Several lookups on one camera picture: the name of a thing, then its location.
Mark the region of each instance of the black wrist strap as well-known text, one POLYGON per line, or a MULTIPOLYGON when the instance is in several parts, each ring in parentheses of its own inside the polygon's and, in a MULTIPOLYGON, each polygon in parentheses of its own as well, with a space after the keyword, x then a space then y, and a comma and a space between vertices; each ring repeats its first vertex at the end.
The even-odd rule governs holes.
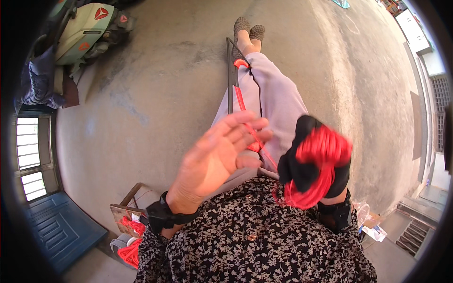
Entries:
POLYGON ((160 196, 159 201, 154 202, 146 208, 149 225, 156 235, 158 235, 163 228, 171 229, 174 225, 189 223, 200 214, 198 211, 193 214, 174 214, 165 200, 167 193, 168 191, 164 192, 160 196))
POLYGON ((351 224, 351 193, 347 190, 346 198, 343 202, 324 205, 318 203, 320 221, 334 233, 341 232, 351 224))

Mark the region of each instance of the red triangle logo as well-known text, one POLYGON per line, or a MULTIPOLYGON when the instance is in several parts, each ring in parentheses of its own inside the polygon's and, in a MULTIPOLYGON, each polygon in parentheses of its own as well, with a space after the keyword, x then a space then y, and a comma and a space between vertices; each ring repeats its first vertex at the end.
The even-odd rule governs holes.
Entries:
POLYGON ((94 19, 102 19, 109 15, 109 12, 104 8, 98 8, 96 14, 94 14, 94 19))
POLYGON ((121 17, 120 17, 120 23, 125 23, 125 22, 127 22, 127 17, 124 16, 124 15, 121 15, 121 17))
POLYGON ((90 48, 90 45, 88 44, 88 42, 83 42, 83 43, 80 44, 80 46, 79 46, 79 50, 80 50, 80 51, 87 50, 88 48, 90 48))

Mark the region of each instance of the leg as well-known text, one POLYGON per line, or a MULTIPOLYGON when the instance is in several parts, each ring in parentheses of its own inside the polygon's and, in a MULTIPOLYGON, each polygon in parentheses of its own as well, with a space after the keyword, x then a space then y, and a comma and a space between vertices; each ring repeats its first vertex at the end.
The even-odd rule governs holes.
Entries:
MULTIPOLYGON (((241 66, 238 70, 238 81, 239 87, 241 88, 242 99, 244 100, 244 105, 247 110, 254 111, 257 115, 260 115, 260 90, 258 85, 253 80, 253 76, 248 72, 248 69, 244 66, 241 66)), ((236 92, 233 89, 233 112, 240 111, 239 103, 237 100, 236 92)), ((220 103, 219 110, 217 111, 216 117, 212 122, 212 125, 217 123, 220 119, 225 117, 228 114, 228 90, 226 90, 225 95, 223 96, 222 102, 220 103)), ((241 154, 246 154, 259 159, 260 156, 258 153, 245 150, 241 154)), ((223 192, 229 191, 234 187, 241 185, 243 182, 250 180, 253 177, 257 176, 258 169, 256 168, 243 168, 236 170, 228 180, 220 186, 214 193, 206 197, 209 199, 223 192)))
MULTIPOLYGON (((260 115, 260 90, 258 85, 253 80, 253 76, 248 72, 248 69, 241 66, 237 72, 237 78, 239 87, 241 88, 242 99, 247 110, 255 112, 260 115)), ((237 101, 236 92, 233 89, 233 112, 241 111, 239 103, 237 101)), ((217 123, 220 119, 228 114, 228 89, 223 96, 222 102, 220 103, 219 110, 217 111, 216 117, 212 122, 212 125, 217 123)))
MULTIPOLYGON (((269 120, 269 128, 274 131, 274 137, 266 143, 265 148, 278 164, 280 157, 291 147, 297 119, 307 115, 308 111, 296 85, 264 54, 248 53, 246 59, 260 86, 262 116, 269 120)), ((260 154, 264 161, 263 168, 276 172, 262 152, 260 154)))

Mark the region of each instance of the black glove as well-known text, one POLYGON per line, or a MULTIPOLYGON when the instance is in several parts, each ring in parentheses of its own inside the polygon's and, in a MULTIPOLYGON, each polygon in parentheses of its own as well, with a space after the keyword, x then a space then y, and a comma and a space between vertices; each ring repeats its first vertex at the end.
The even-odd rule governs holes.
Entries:
MULTIPOLYGON (((278 171, 280 175, 280 183, 286 184, 291 180, 300 192, 306 192, 312 183, 319 176, 319 169, 314 163, 299 163, 296 160, 296 151, 301 142, 312 132, 314 128, 319 128, 323 124, 317 119, 304 115, 297 120, 296 124, 296 137, 293 140, 291 148, 280 158, 278 171)), ((351 159, 342 167, 335 167, 335 179, 330 186, 329 191, 325 198, 337 197, 340 195, 344 188, 346 188, 349 180, 349 167, 351 166, 351 159)))

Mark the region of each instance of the plastic bag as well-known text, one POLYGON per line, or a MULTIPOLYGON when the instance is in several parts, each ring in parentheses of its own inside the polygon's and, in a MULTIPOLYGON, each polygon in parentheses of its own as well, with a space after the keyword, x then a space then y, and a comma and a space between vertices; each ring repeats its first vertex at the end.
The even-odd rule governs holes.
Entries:
POLYGON ((368 215, 370 214, 370 206, 365 202, 352 202, 352 205, 354 208, 357 210, 357 225, 358 228, 362 227, 363 223, 368 218, 368 215))

